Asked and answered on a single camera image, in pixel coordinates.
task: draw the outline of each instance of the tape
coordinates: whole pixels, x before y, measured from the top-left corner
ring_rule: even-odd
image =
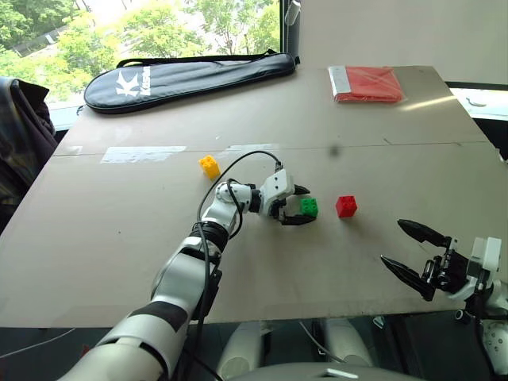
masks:
[[[170,155],[185,151],[187,146],[168,147],[109,147],[101,164],[146,163],[165,161]]]

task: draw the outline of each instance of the lego brick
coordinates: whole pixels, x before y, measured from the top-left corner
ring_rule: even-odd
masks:
[[[318,202],[315,198],[302,198],[300,200],[300,213],[306,216],[316,217],[318,215]]]
[[[221,174],[221,171],[219,170],[219,164],[211,155],[207,155],[200,159],[199,165],[201,165],[202,170],[210,180],[215,179]]]
[[[358,209],[355,196],[340,196],[335,204],[335,209],[337,209],[339,218],[352,217]]]

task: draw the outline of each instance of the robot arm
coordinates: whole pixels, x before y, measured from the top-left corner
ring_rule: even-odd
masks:
[[[283,212],[286,197],[309,191],[295,186],[286,170],[277,169],[259,190],[253,185],[219,184],[201,221],[159,271],[152,285],[151,302],[115,325],[60,381],[157,381],[164,375],[170,379],[183,350],[187,326],[198,318],[202,303],[208,314],[215,299],[221,279],[221,254],[238,212],[273,217],[283,225],[314,220],[308,216],[288,217]],[[210,259],[205,301],[204,245]]]
[[[478,336],[492,371],[508,375],[508,285],[495,279],[501,240],[476,238],[468,260],[456,251],[456,238],[445,237],[414,221],[399,220],[398,224],[415,240],[445,248],[444,255],[428,260],[421,276],[404,264],[381,256],[383,263],[427,301],[432,301],[436,289],[452,300],[464,300],[465,311],[458,311],[456,318],[475,317],[477,325],[483,327],[483,334]]]

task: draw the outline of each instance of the black cable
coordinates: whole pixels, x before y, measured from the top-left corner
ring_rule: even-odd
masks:
[[[224,381],[224,379],[218,375],[211,367],[206,365],[199,357],[197,357],[194,353],[189,352],[185,347],[182,349],[182,352],[188,355],[193,361],[201,365],[203,369],[208,371],[217,381]]]
[[[207,306],[208,301],[208,288],[210,284],[210,253],[208,251],[208,244],[206,244],[206,237],[205,233],[203,232],[202,223],[203,223],[202,221],[198,221],[196,225],[198,226],[199,236],[201,237],[201,245],[205,253],[205,284],[201,300],[201,307],[199,309],[198,324],[196,325],[196,338],[194,339],[194,347],[191,355],[191,357],[193,358],[195,358],[199,344],[201,343],[203,325],[205,323],[205,308]],[[191,372],[192,369],[191,365],[192,363],[190,363],[190,366],[185,367],[185,369],[179,374],[179,376],[183,376],[184,379],[188,379],[189,373]]]
[[[237,207],[237,212],[238,212],[238,227],[234,231],[234,233],[229,236],[229,239],[234,238],[240,232],[241,226],[244,223],[244,206],[243,205],[240,206],[240,203],[237,200],[237,196],[235,196],[234,190],[231,189],[231,183],[233,181],[235,183],[239,184],[239,182],[237,182],[235,179],[228,179],[228,181],[226,182],[225,185],[228,187],[228,192],[229,192],[229,194],[231,194],[231,198],[233,199],[233,202],[235,203],[235,206]]]
[[[215,187],[217,186],[217,184],[219,184],[219,181],[221,181],[222,177],[224,177],[224,175],[226,173],[228,173],[228,171],[236,164],[238,163],[240,160],[244,159],[245,157],[247,156],[250,156],[250,155],[253,155],[255,153],[263,153],[264,155],[268,155],[270,156],[271,158],[273,158],[273,160],[275,160],[275,169],[279,169],[279,168],[282,168],[283,167],[283,164],[281,163],[281,161],[277,158],[277,156],[275,156],[273,153],[271,152],[268,152],[268,151],[262,151],[262,150],[256,150],[256,151],[251,151],[251,152],[247,152],[246,154],[240,156],[238,159],[236,159],[235,161],[233,161],[225,170],[224,172],[222,172],[219,177],[217,177],[217,179],[215,180],[215,182],[212,184],[212,186],[210,187],[210,189],[206,192],[205,194],[205,197],[203,197],[203,199],[201,200],[201,202],[199,203],[199,206],[198,206],[198,221],[201,221],[201,209],[203,208],[203,204],[205,203],[206,201],[206,198],[208,197],[208,195],[210,194],[210,192],[215,189]]]
[[[201,242],[202,242],[202,246],[203,246],[203,251],[205,253],[205,285],[204,285],[204,290],[203,290],[203,296],[202,296],[202,303],[201,303],[201,308],[199,309],[199,317],[198,317],[198,324],[196,325],[196,338],[194,340],[194,348],[193,348],[193,354],[191,355],[191,357],[196,360],[197,357],[195,356],[195,353],[197,351],[197,348],[199,346],[199,343],[201,342],[201,336],[202,336],[202,328],[203,328],[203,325],[204,325],[204,321],[205,321],[205,308],[206,308],[206,301],[208,300],[208,287],[209,287],[209,284],[210,284],[210,254],[209,254],[209,251],[208,251],[208,244],[206,244],[206,237],[205,237],[205,233],[203,232],[203,229],[202,229],[202,224],[204,223],[202,220],[201,220],[201,210],[203,208],[203,204],[205,203],[206,201],[206,198],[209,196],[209,194],[211,193],[211,191],[213,189],[215,189],[215,187],[217,186],[217,184],[219,183],[219,181],[221,181],[222,177],[224,177],[224,175],[236,164],[238,163],[240,160],[244,159],[245,157],[247,156],[250,156],[250,155],[253,155],[255,153],[262,153],[264,155],[268,155],[270,156],[271,158],[273,158],[275,160],[275,170],[279,170],[283,167],[281,161],[277,158],[277,156],[275,156],[273,153],[270,153],[268,151],[262,151],[262,150],[256,150],[256,151],[251,151],[251,152],[247,152],[246,154],[240,156],[238,159],[234,160],[220,175],[219,177],[217,177],[217,179],[214,181],[214,183],[212,184],[212,186],[210,187],[210,189],[205,193],[205,196],[203,197],[203,199],[201,200],[201,202],[199,203],[199,206],[198,206],[198,212],[197,212],[197,226],[198,226],[198,231],[199,231],[199,236],[201,237]],[[232,181],[235,181],[234,179],[230,179],[230,181],[228,180],[228,183],[227,186],[228,186],[228,190],[229,190],[229,193],[232,195],[232,199],[233,201],[235,202],[235,206],[237,207],[237,210],[238,210],[238,213],[240,215],[240,222],[239,222],[239,227],[238,229],[235,231],[235,233],[233,233],[229,239],[233,238],[235,235],[238,234],[238,232],[240,231],[240,227],[241,227],[241,223],[243,222],[243,216],[242,216],[242,213],[241,213],[241,208],[240,208],[240,205],[238,203],[238,200],[237,198],[234,196],[233,192],[231,191],[231,182]],[[186,367],[185,370],[181,371],[179,373],[179,379],[181,378],[180,376],[183,376],[185,379],[188,377],[189,375],[189,372],[191,371],[191,367]]]

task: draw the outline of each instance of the table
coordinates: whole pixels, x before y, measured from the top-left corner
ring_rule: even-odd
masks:
[[[408,98],[396,106],[337,105],[326,70],[301,70],[131,115],[85,111],[0,237],[0,325],[108,326],[144,305],[210,186],[198,159],[225,167],[257,146],[320,213],[299,227],[248,215],[207,321],[462,306],[442,293],[424,302],[381,264],[384,254],[421,271],[441,253],[411,240],[401,217],[457,236],[467,256],[475,237],[502,238],[506,281],[506,167],[431,67],[396,74]],[[272,168],[252,156],[231,176],[259,185]],[[337,218],[343,194],[356,196],[354,218]]]

